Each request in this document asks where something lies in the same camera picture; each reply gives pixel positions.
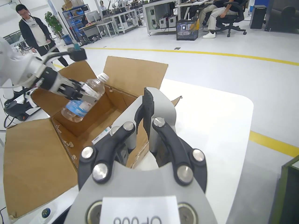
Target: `metal bolt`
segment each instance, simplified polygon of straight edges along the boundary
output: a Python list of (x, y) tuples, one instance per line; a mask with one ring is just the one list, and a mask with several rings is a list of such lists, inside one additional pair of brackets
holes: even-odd
[(154, 119), (154, 125), (157, 127), (162, 127), (165, 125), (165, 120), (161, 117), (157, 117)]
[(99, 224), (102, 210), (102, 201), (92, 204), (87, 211), (86, 219), (88, 224)]
[(119, 126), (114, 126), (111, 128), (110, 130), (110, 135), (112, 136), (114, 133), (116, 133), (116, 131), (119, 129)]
[(181, 224), (197, 223), (197, 214), (189, 204), (187, 203), (178, 204), (178, 213), (180, 215)]
[(192, 169), (186, 165), (180, 166), (176, 171), (178, 178), (181, 182), (190, 184), (193, 180)]
[(134, 128), (134, 124), (131, 121), (127, 121), (123, 124), (123, 127), (126, 131), (132, 131)]
[(205, 155), (199, 149), (193, 150), (192, 155), (196, 161), (203, 161), (205, 159)]
[(84, 159), (89, 159), (89, 158), (91, 158), (92, 155), (93, 155), (93, 148), (90, 146), (85, 147), (81, 152), (81, 156)]
[(94, 166), (93, 169), (93, 179), (96, 181), (101, 181), (105, 179), (108, 175), (108, 167), (105, 163), (99, 163)]

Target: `cardboard box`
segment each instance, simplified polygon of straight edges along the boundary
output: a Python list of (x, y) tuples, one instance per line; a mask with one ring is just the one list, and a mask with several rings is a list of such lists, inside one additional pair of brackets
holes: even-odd
[[(61, 115), (61, 109), (68, 103), (66, 98), (36, 90), (32, 99), (50, 118), (24, 122), (6, 132), (3, 182), (8, 215), (18, 218), (75, 186), (82, 149), (143, 95), (144, 87), (160, 88), (167, 67), (163, 63), (107, 57), (106, 92), (79, 123)], [(83, 82), (96, 78), (86, 61), (73, 63), (59, 72)], [(127, 167), (134, 167), (147, 152), (148, 139), (141, 121), (137, 146)]]
[(72, 3), (72, 6), (73, 6), (73, 7), (78, 7), (78, 6), (79, 6), (77, 0), (71, 0), (71, 3)]
[(69, 8), (72, 8), (72, 2), (70, 0), (64, 0), (65, 6), (66, 6), (66, 10)]
[(77, 0), (77, 3), (78, 3), (78, 6), (82, 6), (82, 5), (84, 5), (83, 0)]

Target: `office chair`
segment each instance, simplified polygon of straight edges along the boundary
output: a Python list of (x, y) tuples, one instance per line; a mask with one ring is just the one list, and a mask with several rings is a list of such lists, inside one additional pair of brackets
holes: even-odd
[(215, 32), (225, 31), (228, 29), (227, 37), (230, 37), (231, 30), (233, 29), (235, 31), (242, 31), (243, 34), (246, 35), (247, 34), (246, 30), (241, 29), (239, 26), (234, 26), (234, 23), (244, 20), (245, 5), (247, 2), (248, 2), (247, 0), (243, 0), (243, 2), (241, 4), (238, 4), (235, 1), (225, 2), (224, 5), (231, 4), (232, 6), (236, 7), (238, 9), (238, 15), (226, 15), (224, 18), (220, 18), (220, 16), (218, 16), (216, 18), (216, 20), (217, 20), (216, 26), (220, 27), (220, 29), (215, 30)]

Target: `wall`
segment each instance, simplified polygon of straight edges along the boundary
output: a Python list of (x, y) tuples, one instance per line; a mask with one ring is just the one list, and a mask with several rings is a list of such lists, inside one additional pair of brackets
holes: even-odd
[[(46, 0), (12, 0), (14, 3), (0, 7), (0, 36), (4, 37), (10, 33), (19, 30), (18, 23), (21, 17), (15, 11), (19, 3), (23, 3), (31, 12), (32, 16), (39, 17), (45, 25), (45, 13), (51, 11)], [(0, 0), (0, 5), (7, 3), (6, 0)]]

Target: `black gripper pad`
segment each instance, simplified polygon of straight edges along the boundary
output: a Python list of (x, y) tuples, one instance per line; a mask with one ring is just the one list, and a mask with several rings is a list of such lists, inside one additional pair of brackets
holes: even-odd
[(144, 88), (144, 95), (142, 97), (142, 104), (144, 108), (143, 114), (143, 127), (147, 133), (147, 137), (150, 138), (150, 126), (152, 124), (152, 116), (154, 115), (154, 98), (150, 91)]

